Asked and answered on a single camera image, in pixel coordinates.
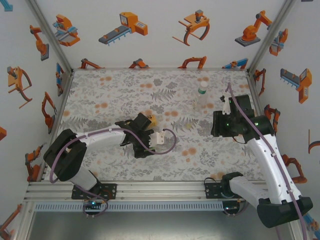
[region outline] white bottle cap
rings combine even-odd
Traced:
[[[201,81],[198,88],[198,93],[205,94],[207,91],[208,83],[206,81]]]
[[[204,89],[206,89],[208,87],[208,82],[207,81],[201,81],[200,82],[200,86]]]

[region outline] gray leaf pattern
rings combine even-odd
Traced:
[[[192,109],[199,81],[209,80],[207,106]],[[213,111],[222,110],[220,97],[231,82],[235,95],[250,94],[244,71],[199,70],[76,70],[59,125],[75,133],[106,128],[138,113],[156,115],[154,130],[172,129],[177,143],[166,155],[134,158],[131,144],[88,152],[82,165],[101,181],[202,181],[205,177],[241,172],[249,180],[263,180],[259,163],[247,145],[232,138],[213,137]],[[174,143],[166,132],[164,152]],[[50,169],[45,179],[49,179]]]
[[[156,78],[155,80],[153,80],[153,83],[155,86],[160,86],[162,84],[163,81],[161,81],[159,78]]]
[[[153,111],[155,111],[157,114],[163,114],[164,111],[165,111],[165,109],[164,109],[163,106],[161,106],[161,105],[156,105],[156,104],[152,105],[152,106],[150,107],[150,109],[153,110]]]
[[[154,101],[157,101],[157,99],[161,102],[163,102],[164,100],[169,101],[170,99],[173,98],[176,92],[177,91],[174,91],[174,90],[159,89],[157,92],[153,92],[151,94],[151,97],[152,97],[152,100],[154,99]]]

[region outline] green bottle label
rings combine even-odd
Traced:
[[[205,93],[206,93],[206,90],[201,90],[200,88],[198,88],[198,93],[200,93],[200,94],[205,94]]]

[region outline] yellow object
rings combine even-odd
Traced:
[[[149,128],[153,128],[153,127],[158,125],[156,115],[149,115],[149,116],[146,116],[146,117],[151,121],[151,123],[149,125]]]

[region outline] plastic bottle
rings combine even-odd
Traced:
[[[206,104],[207,104],[207,88],[208,88],[208,82],[201,81],[200,86],[198,90],[195,93],[192,107],[196,111],[200,111]]]

